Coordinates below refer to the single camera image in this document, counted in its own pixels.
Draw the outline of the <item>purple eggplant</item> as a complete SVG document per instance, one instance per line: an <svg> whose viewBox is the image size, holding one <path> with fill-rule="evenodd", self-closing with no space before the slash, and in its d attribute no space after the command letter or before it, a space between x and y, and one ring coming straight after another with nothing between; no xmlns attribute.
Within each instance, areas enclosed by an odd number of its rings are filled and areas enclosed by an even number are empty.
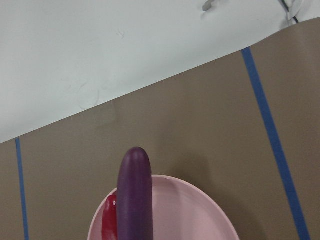
<svg viewBox="0 0 320 240"><path fill-rule="evenodd" d="M133 147L125 154L117 180L119 240L152 240L153 182L148 154Z"/></svg>

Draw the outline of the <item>grey metal tool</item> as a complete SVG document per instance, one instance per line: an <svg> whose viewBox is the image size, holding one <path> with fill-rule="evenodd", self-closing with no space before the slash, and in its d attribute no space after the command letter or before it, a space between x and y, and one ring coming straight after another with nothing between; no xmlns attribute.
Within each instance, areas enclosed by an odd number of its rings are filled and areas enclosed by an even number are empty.
<svg viewBox="0 0 320 240"><path fill-rule="evenodd" d="M305 0L207 0L201 6L204 15L217 15L221 23L281 28L299 24Z"/></svg>

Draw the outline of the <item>pink plate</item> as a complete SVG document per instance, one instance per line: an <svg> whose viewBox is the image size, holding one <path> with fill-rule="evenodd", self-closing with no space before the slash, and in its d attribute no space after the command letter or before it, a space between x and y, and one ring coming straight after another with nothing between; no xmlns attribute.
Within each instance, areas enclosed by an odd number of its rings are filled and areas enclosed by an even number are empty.
<svg viewBox="0 0 320 240"><path fill-rule="evenodd" d="M152 176L153 240L237 240L222 209L203 191L178 178Z"/></svg>

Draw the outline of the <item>red chili pepper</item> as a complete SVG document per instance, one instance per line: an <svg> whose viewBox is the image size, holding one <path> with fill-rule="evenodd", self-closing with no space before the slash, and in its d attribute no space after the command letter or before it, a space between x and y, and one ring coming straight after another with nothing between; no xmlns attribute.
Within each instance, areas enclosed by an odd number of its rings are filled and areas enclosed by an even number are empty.
<svg viewBox="0 0 320 240"><path fill-rule="evenodd" d="M101 224L102 240L117 240L117 195L109 195L105 201Z"/></svg>

